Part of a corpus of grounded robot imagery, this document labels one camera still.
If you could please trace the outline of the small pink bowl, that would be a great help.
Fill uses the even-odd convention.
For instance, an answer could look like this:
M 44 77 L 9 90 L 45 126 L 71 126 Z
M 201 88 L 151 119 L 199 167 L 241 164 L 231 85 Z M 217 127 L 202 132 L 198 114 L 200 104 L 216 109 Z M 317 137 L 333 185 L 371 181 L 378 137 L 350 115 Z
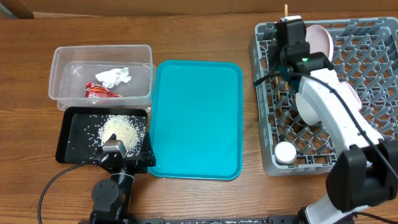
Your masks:
M 358 92 L 348 82 L 340 82 L 340 85 L 344 86 L 346 89 L 348 89 L 351 92 L 353 98 L 356 101 L 356 108 L 358 111 L 360 111 L 363 107 L 363 104 L 358 96 Z

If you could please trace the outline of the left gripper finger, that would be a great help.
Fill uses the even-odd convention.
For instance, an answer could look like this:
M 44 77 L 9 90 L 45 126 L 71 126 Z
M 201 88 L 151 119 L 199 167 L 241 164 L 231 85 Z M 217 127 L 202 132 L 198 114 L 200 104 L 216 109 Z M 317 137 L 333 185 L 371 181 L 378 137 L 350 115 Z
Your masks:
M 114 152 L 116 150 L 116 135 L 112 134 L 108 140 L 101 146 L 101 152 Z
M 155 154 L 150 141 L 150 134 L 146 133 L 141 146 L 141 157 L 146 167 L 155 166 Z

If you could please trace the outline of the black plastic tray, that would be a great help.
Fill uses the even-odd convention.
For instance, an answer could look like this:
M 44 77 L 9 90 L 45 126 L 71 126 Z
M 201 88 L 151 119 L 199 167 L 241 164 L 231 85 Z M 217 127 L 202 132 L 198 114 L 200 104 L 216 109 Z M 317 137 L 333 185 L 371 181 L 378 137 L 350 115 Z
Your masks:
M 63 115 L 55 159 L 61 164 L 82 164 L 95 156 L 103 143 L 99 130 L 112 116 L 125 116 L 139 130 L 146 130 L 147 112 L 130 108 L 69 107 Z

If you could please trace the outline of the spilled rice pile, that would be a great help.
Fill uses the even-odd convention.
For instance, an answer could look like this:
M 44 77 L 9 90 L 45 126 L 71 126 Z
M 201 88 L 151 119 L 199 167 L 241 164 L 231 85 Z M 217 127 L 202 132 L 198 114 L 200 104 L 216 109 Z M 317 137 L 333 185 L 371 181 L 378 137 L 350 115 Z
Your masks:
M 67 152 L 72 157 L 93 158 L 112 134 L 121 140 L 127 156 L 138 154 L 147 132 L 147 118 L 135 115 L 76 114 L 72 119 Z

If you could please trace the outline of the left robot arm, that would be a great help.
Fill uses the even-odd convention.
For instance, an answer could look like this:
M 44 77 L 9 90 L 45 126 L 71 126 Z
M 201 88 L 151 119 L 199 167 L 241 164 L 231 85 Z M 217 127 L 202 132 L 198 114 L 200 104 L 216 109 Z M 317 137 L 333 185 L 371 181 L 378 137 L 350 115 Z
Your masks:
M 93 187 L 93 211 L 90 223 L 138 223 L 129 213 L 129 204 L 136 174 L 145 174 L 156 165 L 149 133 L 146 133 L 138 155 L 128 158 L 121 140 L 112 134 L 105 144 L 97 148 L 94 163 L 110 173 Z

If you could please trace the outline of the grey bowl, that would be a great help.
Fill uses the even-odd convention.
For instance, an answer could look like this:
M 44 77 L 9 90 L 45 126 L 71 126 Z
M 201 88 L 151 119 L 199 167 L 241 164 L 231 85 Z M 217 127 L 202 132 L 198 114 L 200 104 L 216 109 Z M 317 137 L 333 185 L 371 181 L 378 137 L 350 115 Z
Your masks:
M 295 100 L 299 115 L 306 124 L 313 126 L 321 121 L 321 109 L 318 104 L 319 96 L 317 94 L 297 93 L 295 96 Z

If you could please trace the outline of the clear plastic bin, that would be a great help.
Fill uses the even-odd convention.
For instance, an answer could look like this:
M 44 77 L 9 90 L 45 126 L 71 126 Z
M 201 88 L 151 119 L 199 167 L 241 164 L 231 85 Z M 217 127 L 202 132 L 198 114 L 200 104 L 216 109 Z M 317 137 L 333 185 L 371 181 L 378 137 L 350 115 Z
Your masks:
M 59 47 L 51 64 L 49 97 L 60 110 L 93 106 L 150 111 L 154 84 L 149 45 Z

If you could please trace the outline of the small white cup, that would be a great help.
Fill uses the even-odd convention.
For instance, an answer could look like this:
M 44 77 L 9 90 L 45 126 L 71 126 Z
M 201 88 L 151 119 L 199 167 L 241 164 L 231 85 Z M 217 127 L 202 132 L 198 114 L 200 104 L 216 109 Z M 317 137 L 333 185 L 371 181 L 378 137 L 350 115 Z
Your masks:
M 297 158 L 296 147 L 287 141 L 279 142 L 274 148 L 274 154 L 279 164 L 293 164 Z

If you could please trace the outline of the white tissue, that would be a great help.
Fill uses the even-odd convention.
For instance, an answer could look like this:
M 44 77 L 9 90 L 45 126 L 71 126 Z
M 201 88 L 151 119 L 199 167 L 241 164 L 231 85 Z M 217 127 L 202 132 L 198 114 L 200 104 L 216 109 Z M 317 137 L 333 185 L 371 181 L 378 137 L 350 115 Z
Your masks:
M 113 88 L 121 82 L 128 83 L 132 78 L 127 67 L 104 71 L 96 74 L 95 77 L 105 88 Z

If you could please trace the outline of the grey dishwasher rack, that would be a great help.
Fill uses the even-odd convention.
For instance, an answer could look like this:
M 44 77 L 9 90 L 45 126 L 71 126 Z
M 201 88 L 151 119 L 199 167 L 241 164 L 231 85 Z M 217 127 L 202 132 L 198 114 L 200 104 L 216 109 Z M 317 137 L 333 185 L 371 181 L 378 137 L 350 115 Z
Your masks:
M 385 140 L 397 139 L 397 19 L 375 17 L 307 21 L 320 25 L 333 40 L 332 64 L 342 82 L 348 82 L 362 101 L 361 114 Z M 275 79 L 269 73 L 269 48 L 276 40 L 275 24 L 264 22 L 254 28 L 248 45 L 259 110 L 259 140 L 262 166 L 271 176 L 322 174 L 331 170 L 336 152 L 321 123 L 307 125 L 299 115 L 295 94 L 283 79 L 280 90 L 282 113 L 277 108 Z M 293 164 L 279 164 L 274 148 L 291 142 L 297 151 Z

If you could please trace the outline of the red snack wrapper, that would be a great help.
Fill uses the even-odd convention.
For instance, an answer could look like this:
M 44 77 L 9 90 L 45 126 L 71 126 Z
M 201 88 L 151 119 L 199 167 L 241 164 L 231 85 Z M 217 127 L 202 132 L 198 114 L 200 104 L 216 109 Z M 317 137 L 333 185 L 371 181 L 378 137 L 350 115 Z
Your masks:
M 102 85 L 95 84 L 92 82 L 86 82 L 86 92 L 85 92 L 85 97 L 86 98 L 119 98 L 123 97 L 122 95 L 119 95 L 117 93 L 113 93 L 109 91 L 107 88 L 105 88 Z

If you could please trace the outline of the large white plate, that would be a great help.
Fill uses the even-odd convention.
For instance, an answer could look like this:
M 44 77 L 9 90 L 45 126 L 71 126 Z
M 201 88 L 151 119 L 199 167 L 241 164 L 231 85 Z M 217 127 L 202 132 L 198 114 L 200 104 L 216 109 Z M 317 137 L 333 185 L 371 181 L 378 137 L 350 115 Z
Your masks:
M 310 53 L 322 52 L 329 61 L 333 58 L 333 40 L 330 33 L 320 25 L 306 28 L 305 41 L 310 44 Z

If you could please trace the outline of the wooden chopstick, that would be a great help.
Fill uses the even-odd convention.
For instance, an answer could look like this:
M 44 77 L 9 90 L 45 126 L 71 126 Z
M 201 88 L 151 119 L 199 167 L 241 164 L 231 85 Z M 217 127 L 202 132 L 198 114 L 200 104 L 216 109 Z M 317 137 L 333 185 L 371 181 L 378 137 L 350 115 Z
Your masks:
M 282 113 L 282 104 L 283 104 L 283 102 L 281 102 L 282 97 L 281 97 L 280 90 L 281 90 L 283 84 L 284 83 L 281 82 L 279 80 L 279 78 L 275 79 L 275 92 L 276 92 L 276 95 L 277 95 L 277 108 L 279 109 L 279 111 L 281 113 Z
M 287 17 L 288 15 L 289 15 L 289 8 L 288 8 L 288 5 L 285 4 L 284 5 L 284 17 Z

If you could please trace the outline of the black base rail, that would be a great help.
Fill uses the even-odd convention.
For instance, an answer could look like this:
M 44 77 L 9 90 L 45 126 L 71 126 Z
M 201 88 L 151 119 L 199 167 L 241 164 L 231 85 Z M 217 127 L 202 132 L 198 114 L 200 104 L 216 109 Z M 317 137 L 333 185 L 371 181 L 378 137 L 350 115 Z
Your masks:
M 188 220 L 165 220 L 163 218 L 145 218 L 123 220 L 99 220 L 94 219 L 93 223 L 133 223 L 133 224 L 299 224 L 296 215 L 271 215 L 266 218 L 238 218 L 238 219 L 188 219 Z

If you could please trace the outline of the teal serving tray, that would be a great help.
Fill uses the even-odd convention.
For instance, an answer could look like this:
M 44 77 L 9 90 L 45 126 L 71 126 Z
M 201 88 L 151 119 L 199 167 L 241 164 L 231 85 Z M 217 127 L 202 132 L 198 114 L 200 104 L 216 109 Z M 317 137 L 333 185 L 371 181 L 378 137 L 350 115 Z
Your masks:
M 233 180 L 243 169 L 243 72 L 235 63 L 166 60 L 150 119 L 156 177 Z

